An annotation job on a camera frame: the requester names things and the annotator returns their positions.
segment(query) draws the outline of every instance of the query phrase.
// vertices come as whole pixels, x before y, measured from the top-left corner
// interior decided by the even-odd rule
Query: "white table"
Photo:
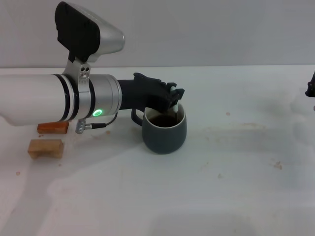
[[[186,90],[188,136],[170,155],[148,151],[122,111],[107,129],[80,136],[73,121],[64,136],[44,135],[63,139],[63,159],[32,161],[36,126],[0,118],[0,235],[313,236],[315,99],[304,92],[314,69],[93,69],[117,79],[141,72]]]

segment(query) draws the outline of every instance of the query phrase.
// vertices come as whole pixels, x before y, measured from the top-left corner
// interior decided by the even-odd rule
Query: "cable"
[[[91,129],[105,128],[106,126],[112,124],[117,118],[118,112],[116,112],[114,118],[108,123],[91,123]]]

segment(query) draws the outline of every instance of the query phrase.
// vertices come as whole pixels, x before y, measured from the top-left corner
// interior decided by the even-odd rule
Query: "green led light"
[[[103,111],[101,109],[97,109],[96,111],[93,112],[93,116],[97,117],[100,116],[103,113]]]

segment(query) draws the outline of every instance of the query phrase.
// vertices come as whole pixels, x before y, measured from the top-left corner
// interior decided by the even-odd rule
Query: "mug handle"
[[[137,115],[137,109],[131,110],[131,119],[138,125],[142,126],[142,119]]]

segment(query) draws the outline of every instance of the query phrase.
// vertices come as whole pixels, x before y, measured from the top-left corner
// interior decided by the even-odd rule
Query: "white wall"
[[[0,0],[0,67],[65,66],[60,0]],[[120,28],[97,66],[315,63],[315,0],[72,0]]]

